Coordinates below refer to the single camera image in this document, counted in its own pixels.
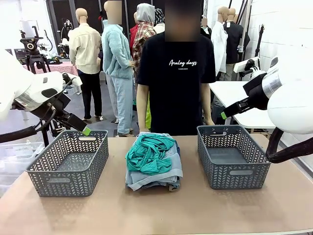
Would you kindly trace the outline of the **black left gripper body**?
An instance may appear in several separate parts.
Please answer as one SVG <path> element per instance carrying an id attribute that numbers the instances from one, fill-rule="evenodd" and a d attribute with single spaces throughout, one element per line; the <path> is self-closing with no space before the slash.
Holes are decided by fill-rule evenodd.
<path id="1" fill-rule="evenodd" d="M 55 119 L 64 125 L 73 125 L 73 114 L 65 110 L 65 107 L 70 101 L 71 99 L 66 94 L 56 94 L 41 104 L 38 108 L 31 111 L 31 114 L 40 118 L 39 124 L 43 121 L 49 124 Z"/>

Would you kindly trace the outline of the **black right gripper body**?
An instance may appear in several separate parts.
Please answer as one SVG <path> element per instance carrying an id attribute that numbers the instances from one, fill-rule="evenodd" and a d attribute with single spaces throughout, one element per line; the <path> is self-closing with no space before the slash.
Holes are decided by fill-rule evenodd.
<path id="1" fill-rule="evenodd" d="M 269 98 L 266 96 L 262 87 L 262 81 L 266 74 L 265 72 L 257 75 L 243 86 L 248 96 L 246 104 L 249 109 L 257 108 L 259 110 L 267 110 Z"/>

